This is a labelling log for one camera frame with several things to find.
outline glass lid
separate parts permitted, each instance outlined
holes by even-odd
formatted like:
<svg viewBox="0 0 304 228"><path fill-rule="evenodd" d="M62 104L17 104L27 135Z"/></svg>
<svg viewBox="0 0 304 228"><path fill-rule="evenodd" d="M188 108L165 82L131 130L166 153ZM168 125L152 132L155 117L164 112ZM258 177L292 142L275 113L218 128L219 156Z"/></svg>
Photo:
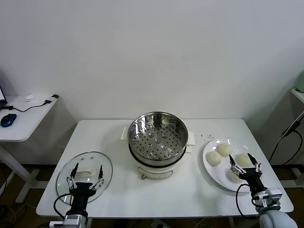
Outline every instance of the glass lid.
<svg viewBox="0 0 304 228"><path fill-rule="evenodd" d="M110 159L100 152L86 152L72 158L60 171L56 180L56 192L58 196L69 193L69 186L67 183L67 177L71 175L72 170L78 163L77 173L75 175L75 182L92 183L93 185L98 181L100 169L102 167L104 183L97 190L94 196L91 196L88 200L92 202L99 197L104 190L110 184L113 168ZM73 197L65 196L61 200L66 203L72 203Z"/></svg>

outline white dough ball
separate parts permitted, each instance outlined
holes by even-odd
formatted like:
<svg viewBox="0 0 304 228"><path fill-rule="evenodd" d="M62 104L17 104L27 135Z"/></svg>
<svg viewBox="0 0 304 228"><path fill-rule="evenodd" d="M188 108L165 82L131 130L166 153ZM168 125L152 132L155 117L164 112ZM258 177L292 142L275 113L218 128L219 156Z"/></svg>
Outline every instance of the white dough ball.
<svg viewBox="0 0 304 228"><path fill-rule="evenodd" d="M237 156L237 162L244 168L249 168L249 167L253 166L251 160L249 159L248 154L246 154L246 153L239 154Z"/></svg>
<svg viewBox="0 0 304 228"><path fill-rule="evenodd" d="M235 183L242 183L243 182L243 180L240 179L237 175L235 175L232 170L228 171L228 177L231 181L233 181Z"/></svg>
<svg viewBox="0 0 304 228"><path fill-rule="evenodd" d="M227 143L222 143L217 146L217 151L220 155L228 157L232 153L232 146Z"/></svg>
<svg viewBox="0 0 304 228"><path fill-rule="evenodd" d="M222 157L220 156L220 154L216 151L211 151L207 154L207 161L213 165L213 166L217 166L221 163L222 161Z"/></svg>

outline white desk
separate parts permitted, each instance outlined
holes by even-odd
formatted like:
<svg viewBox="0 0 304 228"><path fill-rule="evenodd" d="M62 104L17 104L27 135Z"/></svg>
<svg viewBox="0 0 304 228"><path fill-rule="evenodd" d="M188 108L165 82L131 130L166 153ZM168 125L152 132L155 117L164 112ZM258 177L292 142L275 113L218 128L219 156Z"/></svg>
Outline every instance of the white desk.
<svg viewBox="0 0 304 228"><path fill-rule="evenodd" d="M20 110L25 110L28 107L43 104L49 97L50 96L41 96L32 102L25 102L24 97L22 96L7 96L6 99L8 101L7 105L13 105ZM9 113L17 114L16 120L10 127L0 127L0 142L22 142L27 140L56 101L57 100L42 107L32 108L24 113L17 110L0 110L0 119ZM15 173L26 182L16 199L17 203L24 201L31 188L44 189L46 187L48 183L47 181L36 180L39 170L33 170L32 173L27 172L23 166L1 145L0 159L12 169L12 173L7 179L8 183L11 181ZM4 186L1 187L0 194L2 191L4 191Z"/></svg>
<svg viewBox="0 0 304 228"><path fill-rule="evenodd" d="M55 183L62 167L73 157L90 151L106 154L113 164L110 185L96 200L87 205L91 218L185 218L239 216L235 192L219 186L201 164L201 152L207 135L227 137L246 145L262 163L267 187L279 187L282 211L294 209L266 157L241 119L183 120L195 134L196 146L181 160L178 171L164 180L141 180L138 177L127 142L120 137L131 120L82 120L78 123L36 209L41 216L57 216L53 210L57 198ZM239 194L239 204L246 215L256 214L249 193ZM69 206L57 202L65 214Z"/></svg>

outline blue computer mouse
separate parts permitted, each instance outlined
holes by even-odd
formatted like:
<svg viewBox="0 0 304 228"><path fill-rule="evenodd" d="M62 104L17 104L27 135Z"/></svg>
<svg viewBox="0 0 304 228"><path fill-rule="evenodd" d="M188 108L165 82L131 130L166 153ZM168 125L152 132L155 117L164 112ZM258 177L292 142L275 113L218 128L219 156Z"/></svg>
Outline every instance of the blue computer mouse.
<svg viewBox="0 0 304 228"><path fill-rule="evenodd" d="M1 127L9 127L13 124L13 122L15 121L17 115L16 114L7 114L6 116L4 116L1 119L0 125Z"/></svg>

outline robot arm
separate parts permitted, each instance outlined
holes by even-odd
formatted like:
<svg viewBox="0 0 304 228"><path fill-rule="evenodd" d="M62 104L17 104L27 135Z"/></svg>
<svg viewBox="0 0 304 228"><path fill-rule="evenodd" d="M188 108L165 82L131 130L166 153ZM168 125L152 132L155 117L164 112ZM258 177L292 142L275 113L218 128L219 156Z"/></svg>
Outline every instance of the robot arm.
<svg viewBox="0 0 304 228"><path fill-rule="evenodd" d="M103 185L103 170L102 165L98 175L98 180L95 184L86 182L75 182L78 163L72 170L71 175L66 178L69 186L69 192L73 196L71 209L66 213L64 221L50 222L50 228L86 228L87 211L86 206L89 197L96 194L97 190Z"/></svg>
<svg viewBox="0 0 304 228"><path fill-rule="evenodd" d="M279 188L266 188L260 177L262 175L261 164L248 153L248 156L255 166L254 168L242 169L238 167L231 157L230 169L240 179L247 181L252 197L252 203L256 207L256 211L260 215L261 228L297 228L295 221L286 213L280 211L280 199L282 193Z"/></svg>

